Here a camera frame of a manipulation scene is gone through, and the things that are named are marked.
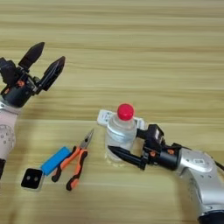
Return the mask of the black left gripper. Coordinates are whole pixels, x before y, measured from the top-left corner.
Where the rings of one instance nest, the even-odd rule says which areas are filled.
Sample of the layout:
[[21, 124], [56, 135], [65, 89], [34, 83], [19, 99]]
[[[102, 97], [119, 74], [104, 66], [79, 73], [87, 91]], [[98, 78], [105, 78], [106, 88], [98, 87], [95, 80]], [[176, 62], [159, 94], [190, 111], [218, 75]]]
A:
[[[18, 65], [28, 70], [41, 56], [45, 43], [40, 42], [32, 46]], [[22, 108], [37, 90], [47, 91], [62, 73], [66, 57], [55, 60], [44, 72], [42, 79], [31, 77], [29, 74], [3, 76], [6, 87], [2, 90], [3, 100], [12, 107]]]

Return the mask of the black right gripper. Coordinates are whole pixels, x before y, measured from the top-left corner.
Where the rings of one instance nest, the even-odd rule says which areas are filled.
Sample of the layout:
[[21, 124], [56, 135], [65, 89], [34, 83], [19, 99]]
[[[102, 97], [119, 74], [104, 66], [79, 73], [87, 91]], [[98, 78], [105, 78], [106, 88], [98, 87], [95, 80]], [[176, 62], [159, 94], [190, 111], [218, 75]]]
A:
[[[136, 137], [145, 139], [146, 130], [137, 129]], [[144, 170], [145, 164], [147, 165], [160, 165], [168, 170], [175, 171], [178, 167], [179, 151], [181, 145], [173, 143], [171, 146], [162, 145], [158, 149], [152, 149], [146, 143], [143, 145], [142, 157], [138, 157], [128, 150], [117, 146], [108, 147], [116, 156], [121, 160], [137, 166], [139, 169]]]

